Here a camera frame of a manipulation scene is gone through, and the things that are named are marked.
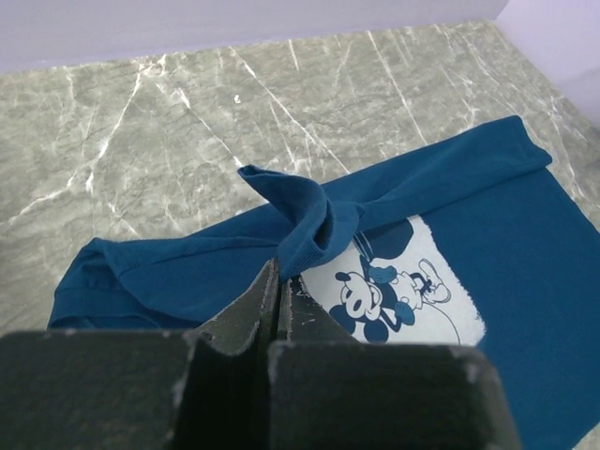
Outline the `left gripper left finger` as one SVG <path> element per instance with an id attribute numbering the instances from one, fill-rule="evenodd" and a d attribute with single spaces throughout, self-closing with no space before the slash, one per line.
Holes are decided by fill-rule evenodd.
<path id="1" fill-rule="evenodd" d="M 264 449 L 278 263 L 190 330 L 15 332 L 1 339 L 5 449 Z"/>

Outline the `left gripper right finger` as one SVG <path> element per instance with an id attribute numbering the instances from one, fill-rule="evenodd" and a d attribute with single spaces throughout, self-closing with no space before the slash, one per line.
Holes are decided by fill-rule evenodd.
<path id="1" fill-rule="evenodd" d="M 269 349 L 273 449 L 517 449 L 500 377 L 470 347 L 364 344 L 308 294 L 281 294 Z"/>

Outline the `blue printed t-shirt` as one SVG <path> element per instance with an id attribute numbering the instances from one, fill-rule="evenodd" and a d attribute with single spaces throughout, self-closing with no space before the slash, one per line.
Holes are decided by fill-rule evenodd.
<path id="1" fill-rule="evenodd" d="M 599 233 L 510 116 L 318 184 L 253 165 L 251 209 L 176 239 L 84 246 L 49 325 L 198 327 L 277 259 L 365 343 L 474 346 L 528 449 L 599 421 Z"/>

